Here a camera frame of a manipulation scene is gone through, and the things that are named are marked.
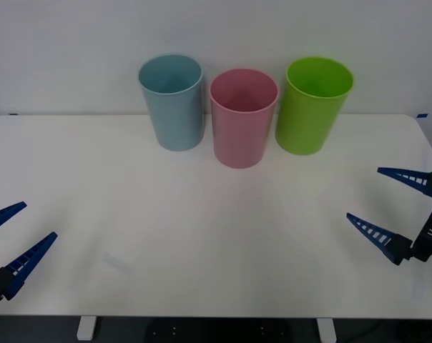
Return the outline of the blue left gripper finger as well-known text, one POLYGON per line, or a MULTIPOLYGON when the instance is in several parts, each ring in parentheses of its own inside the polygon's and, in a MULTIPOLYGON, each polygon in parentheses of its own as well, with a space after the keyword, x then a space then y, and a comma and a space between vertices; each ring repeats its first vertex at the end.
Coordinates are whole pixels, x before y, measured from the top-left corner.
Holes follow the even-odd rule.
POLYGON ((26 208, 25 202, 19 202, 16 204, 13 204, 9 207, 5 207, 3 209, 0 209, 0 226, 3 225, 5 222, 10 220, 14 215, 19 213, 22 209, 26 208))
POLYGON ((51 232, 15 260, 0 268, 0 297, 11 300, 16 296, 57 237, 56 232, 51 232))

